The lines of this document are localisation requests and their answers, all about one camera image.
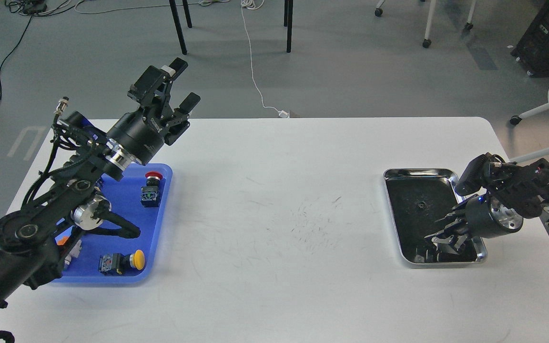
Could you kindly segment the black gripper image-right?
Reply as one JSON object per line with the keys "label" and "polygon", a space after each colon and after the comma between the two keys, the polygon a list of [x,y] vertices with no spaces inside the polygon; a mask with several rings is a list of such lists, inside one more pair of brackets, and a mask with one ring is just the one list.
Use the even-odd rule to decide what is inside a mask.
{"label": "black gripper image-right", "polygon": [[496,198],[469,198],[465,209],[434,222],[442,230],[425,236],[425,241],[433,244],[436,252],[464,252],[470,235],[489,239],[506,236],[519,232],[524,223],[523,217]]}

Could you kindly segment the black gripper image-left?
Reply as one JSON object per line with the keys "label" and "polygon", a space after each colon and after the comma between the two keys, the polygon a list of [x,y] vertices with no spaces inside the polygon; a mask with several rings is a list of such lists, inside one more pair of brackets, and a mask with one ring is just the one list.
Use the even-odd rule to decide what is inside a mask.
{"label": "black gripper image-left", "polygon": [[136,163],[146,165],[163,145],[171,146],[190,127],[190,113],[201,96],[189,95],[171,110],[170,91],[175,81],[188,67],[177,57],[161,68],[149,66],[130,86],[128,96],[139,104],[136,111],[126,113],[107,132],[107,137],[121,145]]}

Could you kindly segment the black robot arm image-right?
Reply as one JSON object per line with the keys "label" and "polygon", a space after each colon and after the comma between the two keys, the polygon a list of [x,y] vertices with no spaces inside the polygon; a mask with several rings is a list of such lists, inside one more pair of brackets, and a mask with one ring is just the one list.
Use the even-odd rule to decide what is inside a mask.
{"label": "black robot arm image-right", "polygon": [[484,153],[467,165],[454,189],[465,199],[442,218],[442,230],[424,239],[438,252],[460,254],[473,237],[506,236],[518,232],[524,219],[549,214],[549,162],[520,166]]}

